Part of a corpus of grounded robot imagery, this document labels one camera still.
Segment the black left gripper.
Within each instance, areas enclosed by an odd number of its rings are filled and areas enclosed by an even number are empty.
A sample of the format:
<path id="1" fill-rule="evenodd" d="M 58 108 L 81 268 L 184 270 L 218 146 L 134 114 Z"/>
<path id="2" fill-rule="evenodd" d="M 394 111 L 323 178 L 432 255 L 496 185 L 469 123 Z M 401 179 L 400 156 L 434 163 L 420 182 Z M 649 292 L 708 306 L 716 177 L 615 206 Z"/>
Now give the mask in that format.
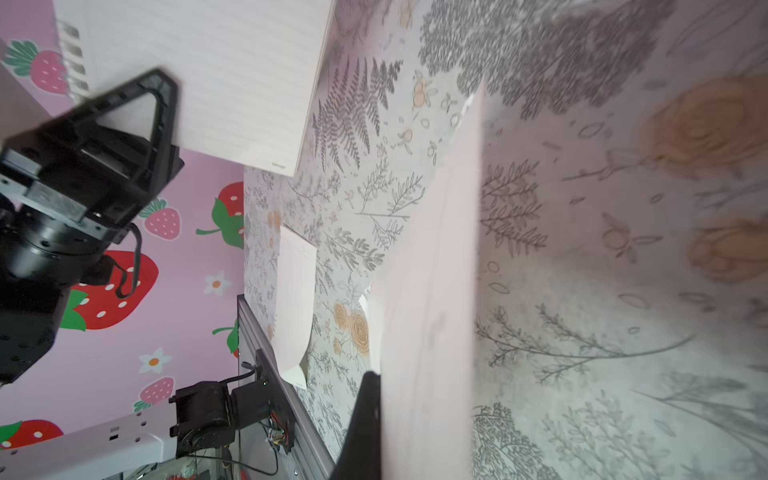
<path id="1" fill-rule="evenodd" d="M 151 69 L 7 139 L 1 193 L 97 240 L 112 240 L 175 178 L 177 83 Z"/>

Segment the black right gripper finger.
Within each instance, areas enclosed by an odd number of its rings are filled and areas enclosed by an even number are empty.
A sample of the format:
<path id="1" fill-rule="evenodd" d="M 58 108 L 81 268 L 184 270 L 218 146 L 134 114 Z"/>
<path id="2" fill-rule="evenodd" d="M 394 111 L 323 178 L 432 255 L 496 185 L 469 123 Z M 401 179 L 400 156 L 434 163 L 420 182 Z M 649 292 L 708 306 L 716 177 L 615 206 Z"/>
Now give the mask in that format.
<path id="1" fill-rule="evenodd" d="M 331 480 L 381 480 L 381 380 L 363 375 L 350 425 Z"/>

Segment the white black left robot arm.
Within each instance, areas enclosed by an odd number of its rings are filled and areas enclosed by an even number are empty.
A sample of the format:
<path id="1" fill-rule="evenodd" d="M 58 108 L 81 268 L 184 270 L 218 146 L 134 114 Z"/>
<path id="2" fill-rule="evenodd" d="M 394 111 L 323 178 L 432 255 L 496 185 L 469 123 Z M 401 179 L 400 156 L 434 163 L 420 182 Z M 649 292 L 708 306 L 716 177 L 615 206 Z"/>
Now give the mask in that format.
<path id="1" fill-rule="evenodd" d="M 183 168 L 173 144 L 179 88 L 150 70 L 1 150 L 1 382 L 52 348 L 70 291 L 102 285 L 107 248 Z"/>

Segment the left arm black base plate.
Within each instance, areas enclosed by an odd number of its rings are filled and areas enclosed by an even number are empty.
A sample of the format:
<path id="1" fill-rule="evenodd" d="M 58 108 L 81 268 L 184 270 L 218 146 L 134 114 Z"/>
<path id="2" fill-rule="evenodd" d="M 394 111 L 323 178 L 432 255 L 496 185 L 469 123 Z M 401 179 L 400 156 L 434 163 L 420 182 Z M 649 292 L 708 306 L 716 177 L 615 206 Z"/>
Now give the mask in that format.
<path id="1" fill-rule="evenodd" d="M 256 350 L 254 361 L 253 380 L 235 387 L 231 393 L 234 425 L 242 430 L 264 424 L 272 434 L 273 443 L 290 453 L 296 439 L 296 417 L 282 380 L 263 349 Z"/>

